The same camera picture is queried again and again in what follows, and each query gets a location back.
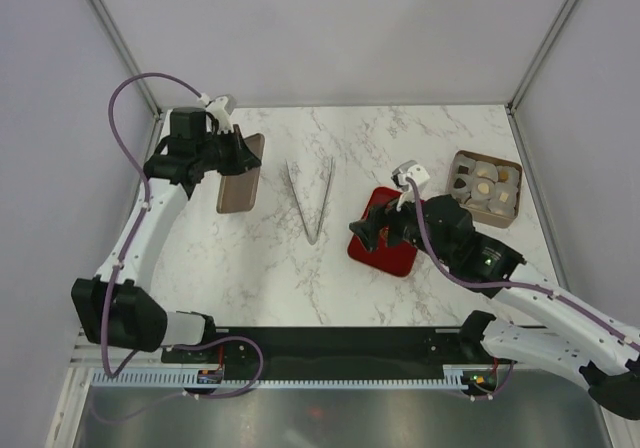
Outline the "gold chocolate box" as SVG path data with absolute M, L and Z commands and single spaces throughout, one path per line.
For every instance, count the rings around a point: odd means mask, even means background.
M 459 150 L 452 159 L 445 193 L 468 210 L 474 221 L 509 228 L 520 211 L 524 172 L 520 164 Z

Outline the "gold box lid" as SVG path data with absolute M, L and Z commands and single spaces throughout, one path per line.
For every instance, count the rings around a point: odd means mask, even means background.
M 263 135 L 262 159 L 264 147 L 265 137 Z M 221 181 L 216 211 L 219 214 L 251 211 L 256 202 L 260 170 L 261 167 L 237 176 L 223 176 L 220 174 Z

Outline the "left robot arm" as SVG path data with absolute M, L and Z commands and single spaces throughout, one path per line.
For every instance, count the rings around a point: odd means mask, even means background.
M 90 279 L 77 279 L 71 297 L 87 340 L 140 352 L 184 345 L 197 362 L 213 359 L 218 337 L 211 316 L 167 311 L 151 296 L 151 282 L 169 232 L 206 173 L 221 175 L 216 211 L 251 210 L 256 201 L 265 137 L 239 127 L 218 129 L 201 108 L 176 108 L 167 135 L 143 165 L 138 199 L 109 257 Z

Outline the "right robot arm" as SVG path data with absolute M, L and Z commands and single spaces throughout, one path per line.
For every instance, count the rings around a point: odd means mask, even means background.
M 598 311 L 550 281 L 516 250 L 478 232 L 470 212 L 453 197 L 395 198 L 369 208 L 349 229 L 368 252 L 377 250 L 385 231 L 389 245 L 406 242 L 427 253 L 450 281 L 514 307 L 551 331 L 517 328 L 474 311 L 456 340 L 466 361 L 489 355 L 542 369 L 585 389 L 606 410 L 638 420 L 638 328 Z

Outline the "steel kitchen tongs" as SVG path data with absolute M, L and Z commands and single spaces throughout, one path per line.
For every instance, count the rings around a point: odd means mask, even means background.
M 286 160 L 284 181 L 290 191 L 306 241 L 314 246 L 320 241 L 329 209 L 329 199 L 336 170 L 333 157 L 310 175 L 303 173 L 298 162 Z

